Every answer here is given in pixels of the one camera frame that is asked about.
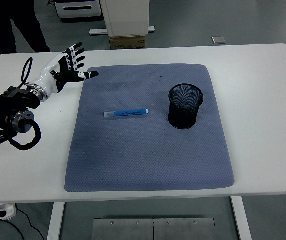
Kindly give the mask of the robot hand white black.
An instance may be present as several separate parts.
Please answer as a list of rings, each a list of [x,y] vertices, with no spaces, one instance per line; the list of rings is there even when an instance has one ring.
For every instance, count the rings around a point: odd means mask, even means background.
[[[40,76],[28,84],[27,89],[36,92],[41,101],[47,100],[51,94],[59,93],[65,84],[78,83],[99,75],[96,71],[79,71],[84,66],[82,55],[84,49],[76,43],[57,54],[41,70]]]

